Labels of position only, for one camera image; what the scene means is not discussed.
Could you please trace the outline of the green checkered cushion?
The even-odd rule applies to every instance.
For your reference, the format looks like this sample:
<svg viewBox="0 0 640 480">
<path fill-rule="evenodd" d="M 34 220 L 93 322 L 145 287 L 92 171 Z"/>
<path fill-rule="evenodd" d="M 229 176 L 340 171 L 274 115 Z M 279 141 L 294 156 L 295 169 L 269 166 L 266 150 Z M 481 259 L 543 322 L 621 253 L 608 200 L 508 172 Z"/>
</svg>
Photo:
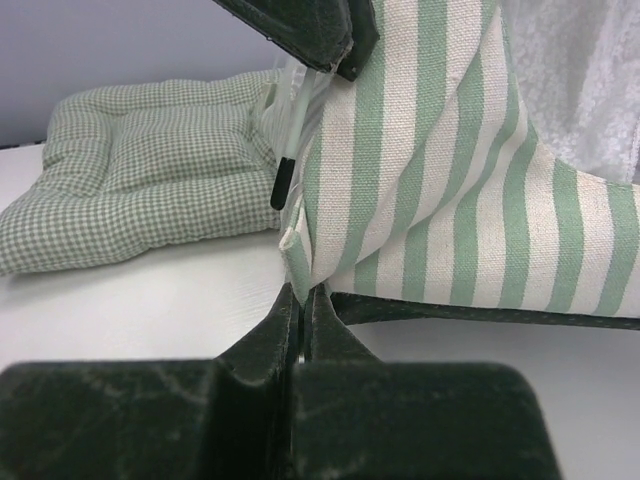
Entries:
<svg viewBox="0 0 640 480">
<path fill-rule="evenodd" d="M 263 116 L 277 80 L 275 71 L 168 80 L 60 102 L 41 175 L 2 212 L 2 273 L 103 266 L 276 229 Z"/>
</svg>

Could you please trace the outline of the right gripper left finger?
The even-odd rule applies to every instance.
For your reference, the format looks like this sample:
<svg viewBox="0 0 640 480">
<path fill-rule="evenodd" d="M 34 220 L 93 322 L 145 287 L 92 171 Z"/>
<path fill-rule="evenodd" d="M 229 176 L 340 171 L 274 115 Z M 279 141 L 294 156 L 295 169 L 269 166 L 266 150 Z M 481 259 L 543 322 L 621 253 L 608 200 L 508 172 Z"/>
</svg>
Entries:
<svg viewBox="0 0 640 480">
<path fill-rule="evenodd" d="M 1 375 L 5 479 L 284 479 L 299 305 L 209 359 L 17 363 Z"/>
</svg>

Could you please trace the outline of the green striped pet tent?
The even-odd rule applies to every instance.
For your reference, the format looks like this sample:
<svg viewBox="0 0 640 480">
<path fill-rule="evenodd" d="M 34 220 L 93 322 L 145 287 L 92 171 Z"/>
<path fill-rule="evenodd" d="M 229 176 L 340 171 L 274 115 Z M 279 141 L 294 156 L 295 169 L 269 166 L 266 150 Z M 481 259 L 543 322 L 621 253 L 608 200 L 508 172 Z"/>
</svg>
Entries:
<svg viewBox="0 0 640 480">
<path fill-rule="evenodd" d="M 322 76 L 279 249 L 294 295 L 639 325 L 639 189 L 543 142 L 495 1 L 377 1 L 360 77 Z"/>
</svg>

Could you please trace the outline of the white tent pole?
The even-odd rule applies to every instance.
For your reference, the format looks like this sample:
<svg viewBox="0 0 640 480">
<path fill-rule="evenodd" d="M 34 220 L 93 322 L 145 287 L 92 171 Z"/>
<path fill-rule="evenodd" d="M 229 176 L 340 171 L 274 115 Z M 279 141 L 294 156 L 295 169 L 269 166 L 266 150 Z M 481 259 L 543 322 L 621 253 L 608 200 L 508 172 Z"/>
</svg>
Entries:
<svg viewBox="0 0 640 480">
<path fill-rule="evenodd" d="M 315 78 L 316 71 L 306 68 L 300 89 L 293 103 L 287 130 L 286 143 L 284 145 L 283 155 L 279 162 L 270 199 L 270 205 L 276 211 L 281 211 L 287 202 L 295 170 L 298 145 L 304 126 L 306 112 L 313 95 Z"/>
</svg>

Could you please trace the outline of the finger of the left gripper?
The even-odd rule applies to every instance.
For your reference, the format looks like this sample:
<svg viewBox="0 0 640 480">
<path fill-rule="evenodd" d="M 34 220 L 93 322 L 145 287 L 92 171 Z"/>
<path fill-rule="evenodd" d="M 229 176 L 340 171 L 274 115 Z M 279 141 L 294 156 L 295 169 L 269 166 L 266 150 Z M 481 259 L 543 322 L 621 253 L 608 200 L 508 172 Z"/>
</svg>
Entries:
<svg viewBox="0 0 640 480">
<path fill-rule="evenodd" d="M 316 71 L 335 70 L 353 44 L 346 1 L 217 0 L 216 3 Z"/>
<path fill-rule="evenodd" d="M 370 59 L 380 35 L 371 0 L 349 0 L 348 6 L 352 25 L 352 45 L 340 62 L 337 74 L 349 82 L 355 82 Z"/>
</svg>

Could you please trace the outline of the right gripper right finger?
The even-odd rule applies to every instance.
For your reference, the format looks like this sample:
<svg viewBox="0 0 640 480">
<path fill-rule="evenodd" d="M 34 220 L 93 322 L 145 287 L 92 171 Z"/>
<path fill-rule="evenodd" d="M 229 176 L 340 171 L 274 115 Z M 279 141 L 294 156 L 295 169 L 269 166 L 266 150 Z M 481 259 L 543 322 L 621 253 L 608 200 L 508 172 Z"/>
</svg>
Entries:
<svg viewBox="0 0 640 480">
<path fill-rule="evenodd" d="M 298 479 L 557 479 L 534 390 L 496 363 L 386 363 L 324 287 L 307 302 L 294 370 Z"/>
</svg>

